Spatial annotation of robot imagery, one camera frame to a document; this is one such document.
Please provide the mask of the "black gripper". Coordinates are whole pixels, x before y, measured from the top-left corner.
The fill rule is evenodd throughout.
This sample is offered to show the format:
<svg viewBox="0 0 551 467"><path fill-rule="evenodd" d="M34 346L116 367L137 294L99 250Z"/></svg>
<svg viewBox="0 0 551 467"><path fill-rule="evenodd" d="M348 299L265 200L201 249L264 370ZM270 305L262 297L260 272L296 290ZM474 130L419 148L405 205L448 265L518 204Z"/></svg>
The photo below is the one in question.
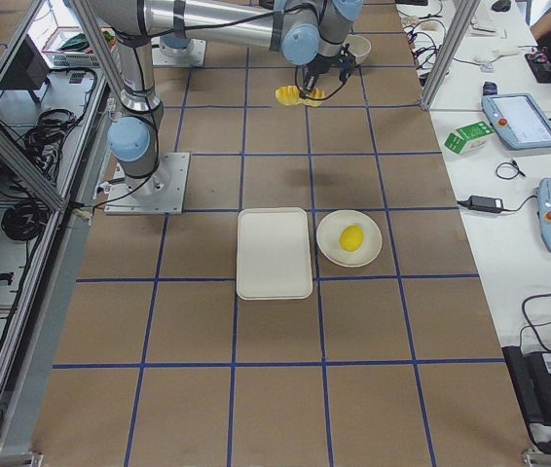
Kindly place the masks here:
<svg viewBox="0 0 551 467"><path fill-rule="evenodd" d="M303 82L299 86L299 93L315 95L319 77L335 68L339 71L340 85L331 92L331 95L334 95L346 85L355 67L356 58L349 46L341 46L340 51L331 57L318 54L309 64L303 66Z"/></svg>

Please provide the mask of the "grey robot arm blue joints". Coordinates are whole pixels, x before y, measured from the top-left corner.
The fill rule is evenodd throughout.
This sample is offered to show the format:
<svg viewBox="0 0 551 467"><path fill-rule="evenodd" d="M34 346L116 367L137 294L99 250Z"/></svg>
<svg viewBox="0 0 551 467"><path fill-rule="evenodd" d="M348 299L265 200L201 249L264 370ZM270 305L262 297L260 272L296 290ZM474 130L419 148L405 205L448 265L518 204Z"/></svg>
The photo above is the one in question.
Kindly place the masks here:
<svg viewBox="0 0 551 467"><path fill-rule="evenodd" d="M118 40L123 106L130 116L153 118L145 133L149 146L140 158L118 157L125 175L137 180L159 167L155 153L163 105L155 90L153 38L260 47L303 68L318 54L331 57L347 46L362 10L359 1L265 1L258 8L222 1L92 1L90 6Z"/></svg>

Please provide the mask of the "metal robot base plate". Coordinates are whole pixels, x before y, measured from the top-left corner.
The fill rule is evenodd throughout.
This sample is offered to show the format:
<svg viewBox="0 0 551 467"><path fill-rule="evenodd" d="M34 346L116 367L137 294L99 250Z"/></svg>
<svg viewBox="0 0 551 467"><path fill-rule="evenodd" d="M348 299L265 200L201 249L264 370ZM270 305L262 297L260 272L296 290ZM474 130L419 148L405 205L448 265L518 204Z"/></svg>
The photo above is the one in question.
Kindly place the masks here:
<svg viewBox="0 0 551 467"><path fill-rule="evenodd" d="M181 214L189 164L189 153L162 154L151 178L130 195L142 180L127 177L117 162L114 177L123 181L105 191L108 202L103 205L104 212L109 215Z"/></svg>

